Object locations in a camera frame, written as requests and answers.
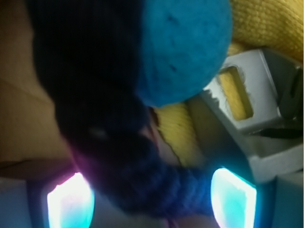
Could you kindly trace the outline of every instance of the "navy yarn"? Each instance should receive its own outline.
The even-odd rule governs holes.
[[[35,69],[76,165],[97,191],[127,213],[210,215],[210,175],[166,164],[138,134],[149,121],[134,94],[141,2],[26,0]]]

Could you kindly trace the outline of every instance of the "knitted toy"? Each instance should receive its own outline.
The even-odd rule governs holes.
[[[228,0],[26,0],[41,85],[75,164],[128,213],[212,215],[207,171],[175,167],[140,134],[147,106],[183,101],[219,70]]]
[[[233,15],[233,41],[228,54],[269,47],[303,62],[303,1],[302,0],[230,0]],[[233,85],[222,82],[228,96]],[[233,97],[233,112],[244,116],[242,102]],[[184,166],[196,166],[202,157],[191,118],[184,103],[171,104],[155,110],[159,131]]]

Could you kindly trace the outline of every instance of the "blue yarn ball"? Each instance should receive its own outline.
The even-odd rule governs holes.
[[[137,95],[160,107],[199,93],[218,73],[231,38],[229,0],[146,0]]]

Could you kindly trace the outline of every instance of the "yellow knit fabric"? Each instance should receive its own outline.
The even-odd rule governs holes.
[[[248,118],[245,107],[242,103],[241,94],[234,83],[233,76],[229,72],[224,72],[219,76],[223,86],[223,91],[227,97],[228,104],[235,120],[245,120]]]
[[[257,47],[270,47],[303,61],[303,0],[230,0],[234,21],[233,42],[228,55]],[[225,93],[236,105],[232,112],[244,116],[244,108],[231,81],[224,83]],[[184,103],[156,109],[159,131],[180,158],[182,165],[201,159],[193,125]]]

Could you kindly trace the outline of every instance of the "glowing light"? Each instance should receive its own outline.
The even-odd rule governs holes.
[[[88,228],[91,224],[95,196],[81,173],[57,185],[47,195],[50,228]]]
[[[257,190],[225,168],[214,172],[211,202],[221,228],[253,228]]]

